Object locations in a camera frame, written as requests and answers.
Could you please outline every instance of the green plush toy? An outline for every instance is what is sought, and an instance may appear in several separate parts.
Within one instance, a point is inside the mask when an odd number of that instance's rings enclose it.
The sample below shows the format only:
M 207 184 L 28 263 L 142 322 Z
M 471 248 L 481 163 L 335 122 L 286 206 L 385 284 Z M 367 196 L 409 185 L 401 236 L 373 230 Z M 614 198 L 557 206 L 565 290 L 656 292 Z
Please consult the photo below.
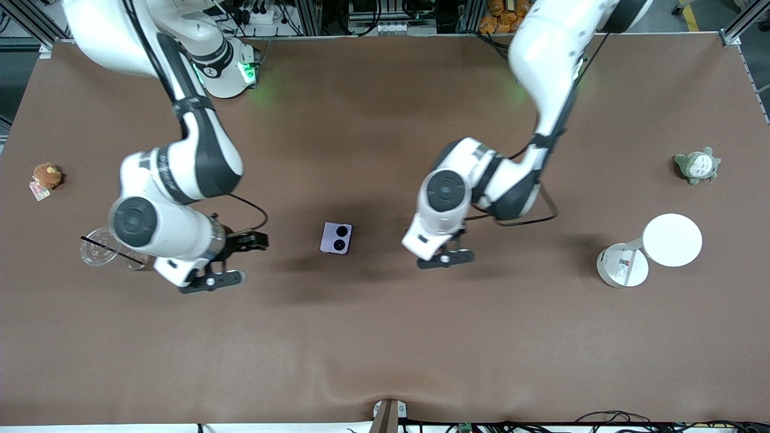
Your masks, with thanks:
M 693 152 L 689 155 L 680 153 L 674 156 L 674 162 L 679 165 L 681 173 L 687 177 L 690 185 L 698 185 L 701 180 L 706 183 L 714 180 L 721 159 L 714 158 L 711 147 L 704 147 L 703 152 Z

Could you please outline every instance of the white circular stand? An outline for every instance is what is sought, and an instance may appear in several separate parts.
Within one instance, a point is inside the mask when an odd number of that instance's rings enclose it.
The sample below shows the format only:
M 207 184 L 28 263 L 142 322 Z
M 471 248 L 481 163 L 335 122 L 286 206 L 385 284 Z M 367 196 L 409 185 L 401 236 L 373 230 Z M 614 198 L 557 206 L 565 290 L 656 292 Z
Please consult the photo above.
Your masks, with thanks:
M 612 287 L 633 287 L 644 283 L 649 264 L 644 253 L 655 263 L 680 267 L 692 262 L 701 252 L 700 229 L 686 216 L 666 213 L 655 217 L 639 239 L 616 243 L 599 254 L 599 276 Z

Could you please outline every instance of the white cylindrical base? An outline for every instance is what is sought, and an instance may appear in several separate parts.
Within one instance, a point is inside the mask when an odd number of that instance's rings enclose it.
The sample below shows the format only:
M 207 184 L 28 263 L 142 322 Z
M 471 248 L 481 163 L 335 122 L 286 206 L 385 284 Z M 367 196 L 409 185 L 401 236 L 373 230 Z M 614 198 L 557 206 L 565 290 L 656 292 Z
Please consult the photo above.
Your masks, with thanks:
M 616 243 L 602 251 L 596 268 L 601 279 L 617 289 L 644 283 L 650 270 L 647 257 L 640 250 L 629 249 L 626 243 Z

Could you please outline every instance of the brown table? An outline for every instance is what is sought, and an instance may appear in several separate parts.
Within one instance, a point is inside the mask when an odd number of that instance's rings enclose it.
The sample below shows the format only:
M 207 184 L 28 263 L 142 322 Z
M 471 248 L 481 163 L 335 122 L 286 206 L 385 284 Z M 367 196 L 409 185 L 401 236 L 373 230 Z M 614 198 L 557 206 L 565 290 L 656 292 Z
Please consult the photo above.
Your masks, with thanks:
M 488 46 L 276 42 L 260 87 L 215 104 L 272 246 L 232 258 L 246 284 L 181 295 L 79 257 L 122 158 L 179 136 L 160 84 L 71 45 L 38 62 L 0 158 L 3 424 L 356 421 L 386 397 L 442 421 L 770 413 L 770 131 L 716 34 L 610 37 L 545 176 L 561 216 L 473 223 L 477 262 L 450 270 L 400 246 L 433 158 L 462 136 L 512 153 L 534 124 Z M 704 145 L 719 178 L 689 186 L 671 157 Z M 37 203 L 27 182 L 47 161 L 66 183 Z M 259 220 L 226 197 L 195 208 Z M 598 252 L 668 212 L 701 227 L 701 256 L 605 285 Z M 349 256 L 318 251 L 328 220 L 354 225 Z

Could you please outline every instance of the white robotic arm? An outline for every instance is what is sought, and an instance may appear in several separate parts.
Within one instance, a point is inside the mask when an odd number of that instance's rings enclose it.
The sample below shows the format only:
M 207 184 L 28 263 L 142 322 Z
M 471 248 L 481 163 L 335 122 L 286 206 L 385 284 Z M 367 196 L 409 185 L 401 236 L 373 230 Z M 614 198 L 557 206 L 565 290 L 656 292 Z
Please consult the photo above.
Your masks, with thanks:
M 70 22 L 82 23 L 87 14 L 89 23 L 112 30 L 119 52 L 95 40 L 86 26 L 72 26 L 81 49 L 99 64 L 157 76 L 182 126 L 180 141 L 123 160 L 120 198 L 109 212 L 115 237 L 156 256 L 155 269 L 183 293 L 240 283 L 243 273 L 215 273 L 209 263 L 235 251 L 264 250 L 267 238 L 254 231 L 229 236 L 216 219 L 187 206 L 231 193 L 243 174 L 243 162 L 179 43 L 157 29 L 145 0 L 65 0 L 65 11 L 76 17 Z
M 401 243 L 423 269 L 474 259 L 445 244 L 464 233 L 470 206 L 496 220 L 526 214 L 540 176 L 564 132 L 576 96 L 575 72 L 597 29 L 624 32 L 652 0 L 537 0 L 508 50 L 511 71 L 537 107 L 537 125 L 520 163 L 475 139 L 450 143 L 438 156 L 417 198 L 417 212 Z

